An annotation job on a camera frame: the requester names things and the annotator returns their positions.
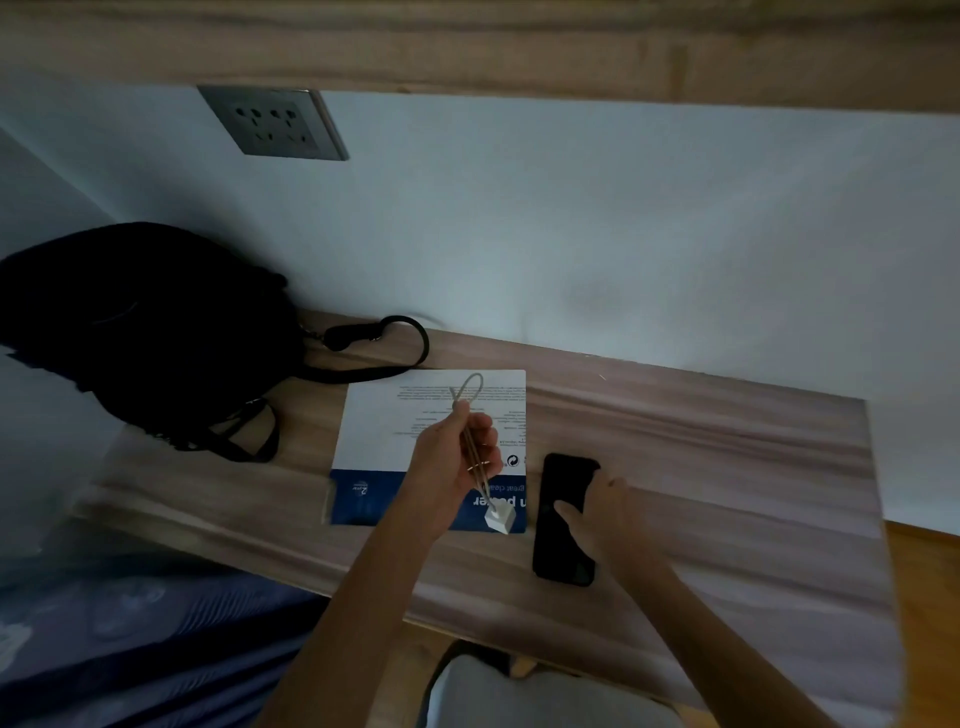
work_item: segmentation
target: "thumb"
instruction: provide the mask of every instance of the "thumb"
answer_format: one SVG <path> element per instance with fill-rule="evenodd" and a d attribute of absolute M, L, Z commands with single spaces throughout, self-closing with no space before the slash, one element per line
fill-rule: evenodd
<path fill-rule="evenodd" d="M 583 522 L 584 514 L 574 508 L 572 505 L 567 503 L 565 500 L 555 500 L 553 503 L 553 509 L 560 514 L 560 517 L 566 521 L 566 524 L 570 527 L 570 533 L 573 533 L 574 530 L 580 529 L 580 524 Z"/>
<path fill-rule="evenodd" d="M 453 402 L 453 411 L 446 416 L 444 426 L 460 432 L 467 426 L 467 419 L 470 416 L 470 403 L 467 400 L 456 400 Z"/>

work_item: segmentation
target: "outlet plate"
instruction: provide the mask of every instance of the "outlet plate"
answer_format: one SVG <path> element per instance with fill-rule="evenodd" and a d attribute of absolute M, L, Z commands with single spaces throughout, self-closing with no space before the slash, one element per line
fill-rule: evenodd
<path fill-rule="evenodd" d="M 348 158 L 318 91 L 200 86 L 200 92 L 245 155 Z"/>

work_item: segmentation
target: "person's right arm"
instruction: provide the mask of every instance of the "person's right arm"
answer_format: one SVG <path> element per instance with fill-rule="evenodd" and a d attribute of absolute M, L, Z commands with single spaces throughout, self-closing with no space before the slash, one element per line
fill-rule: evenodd
<path fill-rule="evenodd" d="M 670 648 L 723 728 L 836 728 L 796 686 L 680 580 L 644 533 L 638 493 L 598 471 L 584 512 L 557 512 L 590 558 L 610 570 Z"/>

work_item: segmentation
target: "hand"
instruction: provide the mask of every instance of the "hand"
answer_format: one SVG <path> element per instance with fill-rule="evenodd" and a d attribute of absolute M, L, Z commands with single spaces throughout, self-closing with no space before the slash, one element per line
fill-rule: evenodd
<path fill-rule="evenodd" d="M 503 470 L 493 420 L 482 412 L 470 414 L 469 402 L 457 400 L 445 420 L 420 433 L 410 468 L 394 501 L 398 507 L 411 509 L 408 518 L 422 522 L 426 534 L 433 540 L 450 527 L 473 487 L 463 441 L 463 431 L 468 425 L 480 459 L 488 461 L 487 478 Z"/>
<path fill-rule="evenodd" d="M 613 569 L 614 562 L 627 554 L 656 552 L 645 533 L 638 496 L 622 477 L 597 471 L 587 487 L 583 513 L 562 500 L 553 507 L 570 527 L 577 546 L 593 561 Z"/>

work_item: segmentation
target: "person's left hand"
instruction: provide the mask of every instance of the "person's left hand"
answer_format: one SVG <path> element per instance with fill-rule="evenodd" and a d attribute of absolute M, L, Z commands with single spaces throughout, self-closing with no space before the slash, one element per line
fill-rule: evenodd
<path fill-rule="evenodd" d="M 432 540 L 439 539 L 450 527 L 473 487 L 462 435 L 468 425 L 480 459 L 488 461 L 487 478 L 503 470 L 493 420 L 482 412 L 471 414 L 469 402 L 457 400 L 446 419 L 420 433 L 394 501 L 397 507 L 408 509 L 408 517 L 423 524 Z"/>

